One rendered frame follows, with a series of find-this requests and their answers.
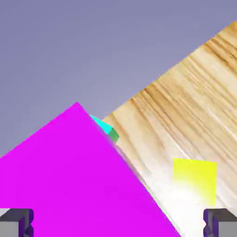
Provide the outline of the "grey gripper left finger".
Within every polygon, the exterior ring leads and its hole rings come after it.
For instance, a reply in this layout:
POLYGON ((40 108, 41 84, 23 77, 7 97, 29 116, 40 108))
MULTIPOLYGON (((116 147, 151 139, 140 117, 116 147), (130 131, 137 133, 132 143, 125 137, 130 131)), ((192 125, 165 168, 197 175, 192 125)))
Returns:
POLYGON ((0 237, 34 237, 32 209, 11 208, 0 216, 0 237))

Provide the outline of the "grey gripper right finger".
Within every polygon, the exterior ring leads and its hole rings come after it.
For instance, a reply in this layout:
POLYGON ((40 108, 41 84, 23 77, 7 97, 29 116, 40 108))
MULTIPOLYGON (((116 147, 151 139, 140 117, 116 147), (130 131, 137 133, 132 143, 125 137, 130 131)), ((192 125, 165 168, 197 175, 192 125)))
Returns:
POLYGON ((237 217, 228 209, 207 208, 203 220, 206 224, 203 237, 237 237, 237 217))

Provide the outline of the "small yellow cube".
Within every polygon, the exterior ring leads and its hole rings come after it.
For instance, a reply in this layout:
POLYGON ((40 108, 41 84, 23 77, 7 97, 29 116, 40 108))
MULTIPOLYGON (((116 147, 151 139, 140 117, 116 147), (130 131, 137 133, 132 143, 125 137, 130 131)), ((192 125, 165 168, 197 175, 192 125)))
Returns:
POLYGON ((211 161, 174 159, 173 181, 185 187, 205 204, 216 205, 217 163, 211 161))

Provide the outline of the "small cyan cube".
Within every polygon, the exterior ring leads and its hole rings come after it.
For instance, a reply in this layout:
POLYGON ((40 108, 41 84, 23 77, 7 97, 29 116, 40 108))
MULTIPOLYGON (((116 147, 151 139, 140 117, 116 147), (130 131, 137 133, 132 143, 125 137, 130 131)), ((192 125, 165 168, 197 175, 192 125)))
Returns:
POLYGON ((116 143, 119 139, 119 134, 117 131, 109 124, 103 122, 97 117, 90 115, 90 117, 97 123, 97 125, 111 138, 111 140, 116 143))

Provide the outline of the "large magenta box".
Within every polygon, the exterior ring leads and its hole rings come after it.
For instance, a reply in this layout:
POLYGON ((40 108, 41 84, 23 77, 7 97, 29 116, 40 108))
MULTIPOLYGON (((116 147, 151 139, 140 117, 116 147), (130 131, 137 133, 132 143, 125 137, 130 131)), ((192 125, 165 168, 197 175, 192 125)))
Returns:
POLYGON ((32 209, 35 237, 180 237, 78 103, 0 158, 0 208, 32 209))

